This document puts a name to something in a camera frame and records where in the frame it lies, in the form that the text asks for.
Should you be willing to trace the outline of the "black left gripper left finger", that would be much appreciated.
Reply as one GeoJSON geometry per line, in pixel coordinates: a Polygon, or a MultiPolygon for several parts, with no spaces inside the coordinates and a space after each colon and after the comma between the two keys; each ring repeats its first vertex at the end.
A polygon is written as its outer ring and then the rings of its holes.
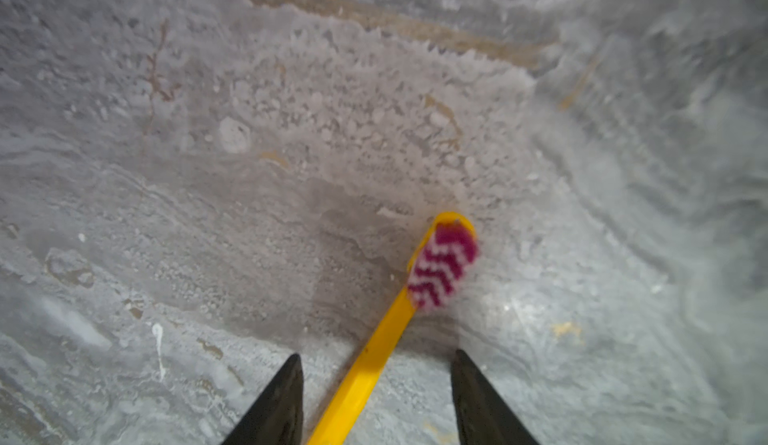
{"type": "Polygon", "coordinates": [[[222,445],[299,445],[303,435],[301,357],[288,357],[222,445]]]}

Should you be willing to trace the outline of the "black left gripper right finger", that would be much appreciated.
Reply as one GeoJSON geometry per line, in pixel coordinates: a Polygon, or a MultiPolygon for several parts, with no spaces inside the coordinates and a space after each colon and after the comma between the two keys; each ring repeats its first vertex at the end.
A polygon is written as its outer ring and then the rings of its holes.
{"type": "Polygon", "coordinates": [[[450,375],[461,445],[539,445],[464,350],[456,350],[450,375]]]}

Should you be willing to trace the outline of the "yellow toothbrush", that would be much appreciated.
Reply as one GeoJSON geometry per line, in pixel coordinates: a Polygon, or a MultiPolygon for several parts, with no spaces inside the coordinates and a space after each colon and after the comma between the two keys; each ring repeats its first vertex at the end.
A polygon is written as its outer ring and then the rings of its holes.
{"type": "Polygon", "coordinates": [[[479,240],[468,218],[438,214],[407,265],[405,284],[312,431],[310,444],[342,444],[364,410],[412,318],[444,307],[479,257],[479,240]]]}

